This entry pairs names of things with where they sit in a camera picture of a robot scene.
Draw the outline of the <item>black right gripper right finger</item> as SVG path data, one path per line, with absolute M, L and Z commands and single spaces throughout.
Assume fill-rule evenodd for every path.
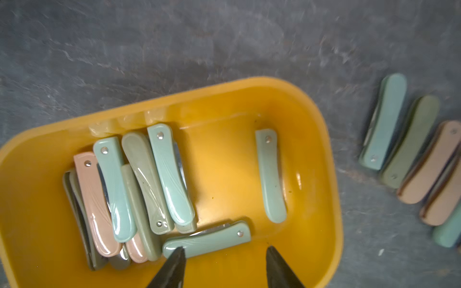
M 302 282 L 273 246 L 266 252 L 266 274 L 269 288 L 304 288 Z

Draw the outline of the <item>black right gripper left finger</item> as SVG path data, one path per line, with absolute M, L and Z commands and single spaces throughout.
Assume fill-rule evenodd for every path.
M 186 261 L 184 248 L 176 248 L 147 288 L 183 288 Z

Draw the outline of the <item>mint knife crosswise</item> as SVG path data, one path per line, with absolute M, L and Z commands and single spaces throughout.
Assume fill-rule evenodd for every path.
M 249 225 L 245 221 L 238 221 L 222 224 L 189 236 L 169 238 L 163 244 L 162 251 L 165 258 L 170 258 L 178 247 L 182 247 L 188 259 L 245 244 L 251 240 Z

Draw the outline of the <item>mint knife lone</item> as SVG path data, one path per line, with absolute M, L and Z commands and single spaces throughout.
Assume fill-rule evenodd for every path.
M 277 133 L 270 128 L 257 130 L 255 138 L 265 213 L 271 222 L 279 224 L 286 220 L 287 208 L 279 173 Z

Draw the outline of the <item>yellow storage box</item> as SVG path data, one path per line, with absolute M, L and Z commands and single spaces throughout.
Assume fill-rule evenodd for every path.
M 312 99 L 275 78 L 249 78 L 61 121 L 1 149 L 1 260 L 13 288 L 145 288 L 164 264 L 91 271 L 62 177 L 94 143 L 166 123 L 184 165 L 198 228 L 248 222 L 252 240 L 187 261 L 187 288 L 264 288 L 273 246 L 307 288 L 333 277 L 343 248 L 330 138 Z M 287 218 L 266 216 L 255 131 L 277 133 Z

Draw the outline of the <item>light green fruit knife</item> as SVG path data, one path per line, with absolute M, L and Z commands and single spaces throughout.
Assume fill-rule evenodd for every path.
M 187 192 L 172 129 L 166 124 L 156 124 L 147 131 L 170 215 L 175 224 L 189 226 L 194 223 L 196 213 Z

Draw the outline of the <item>mint knife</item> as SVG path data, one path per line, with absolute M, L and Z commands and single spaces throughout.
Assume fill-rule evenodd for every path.
M 138 230 L 122 174 L 125 161 L 120 140 L 116 136 L 100 139 L 93 145 L 93 152 L 108 192 L 115 240 L 119 243 L 129 242 Z
M 378 101 L 370 120 L 359 163 L 381 170 L 406 96 L 407 79 L 401 73 L 387 75 L 381 82 Z

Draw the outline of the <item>brown fruit knife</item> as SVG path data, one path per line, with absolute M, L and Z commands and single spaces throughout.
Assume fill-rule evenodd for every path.
M 461 157 L 454 157 L 432 187 L 420 210 L 420 219 L 429 226 L 440 226 L 450 217 L 461 199 Z

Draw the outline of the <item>pink handled fruit knife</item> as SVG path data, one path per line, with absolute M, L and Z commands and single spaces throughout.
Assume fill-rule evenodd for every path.
M 444 121 L 436 131 L 430 147 L 397 192 L 405 204 L 423 200 L 443 172 L 461 142 L 461 123 Z

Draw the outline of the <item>grey green fruit knife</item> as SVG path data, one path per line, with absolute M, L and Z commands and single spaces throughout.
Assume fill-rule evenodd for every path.
M 393 189 L 400 187 L 431 132 L 439 106 L 438 97 L 431 95 L 413 102 L 398 141 L 379 173 L 382 184 Z

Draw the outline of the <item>olive knife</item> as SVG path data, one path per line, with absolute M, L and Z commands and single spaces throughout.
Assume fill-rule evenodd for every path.
M 127 190 L 128 200 L 137 227 L 137 233 L 142 240 L 148 261 L 155 262 L 162 256 L 162 243 L 160 237 L 150 228 L 145 201 L 132 168 L 125 164 L 121 168 L 122 177 Z

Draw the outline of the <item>dark grey green knife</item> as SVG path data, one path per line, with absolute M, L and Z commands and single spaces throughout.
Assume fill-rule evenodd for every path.
M 91 231 L 87 228 L 88 219 L 86 218 L 86 211 L 75 168 L 72 168 L 64 173 L 62 177 L 62 184 L 79 229 L 87 265 L 91 271 L 101 270 L 106 266 L 108 260 L 100 255 L 96 250 Z

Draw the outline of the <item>green handled fruit knife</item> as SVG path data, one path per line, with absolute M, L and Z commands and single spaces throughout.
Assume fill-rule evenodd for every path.
M 150 141 L 143 133 L 130 132 L 122 137 L 121 143 L 140 185 L 152 232 L 157 235 L 171 232 L 175 223 L 166 204 Z

